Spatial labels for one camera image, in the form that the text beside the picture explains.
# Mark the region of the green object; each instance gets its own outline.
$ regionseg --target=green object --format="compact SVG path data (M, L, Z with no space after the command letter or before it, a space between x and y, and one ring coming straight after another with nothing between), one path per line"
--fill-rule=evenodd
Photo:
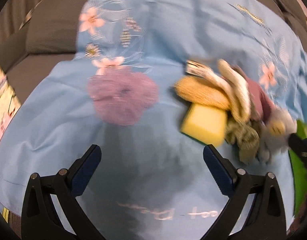
M297 120L297 135L301 139L307 138L307 125L300 120ZM295 184L294 215L297 215L301 204L305 200L305 195L307 194L307 170L304 167L300 158L292 150L289 150L289 156L290 156L291 166L294 175L294 184Z

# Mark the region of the blue fabric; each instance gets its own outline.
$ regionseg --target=blue fabric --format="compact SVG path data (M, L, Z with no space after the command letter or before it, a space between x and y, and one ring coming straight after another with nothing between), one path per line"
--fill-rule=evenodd
M268 94L307 122L307 54L289 26L256 0L88 0L83 12L90 7L106 23L93 36L78 33L75 59L57 64L36 87L0 142L0 202L20 215L30 174L69 168L97 144L102 161L79 203L106 238L200 239L228 198L203 161L204 146L179 132L188 104L172 85L184 75L185 60L223 58L256 81L272 62L277 85ZM125 48L120 35L127 17L141 31L128 29ZM97 71L84 57L88 43L99 46L101 57L125 57L159 86L159 102L136 125L118 127L96 116L86 90ZM218 151L251 174L276 174L289 226L294 185L288 154L272 165L245 167L231 146Z

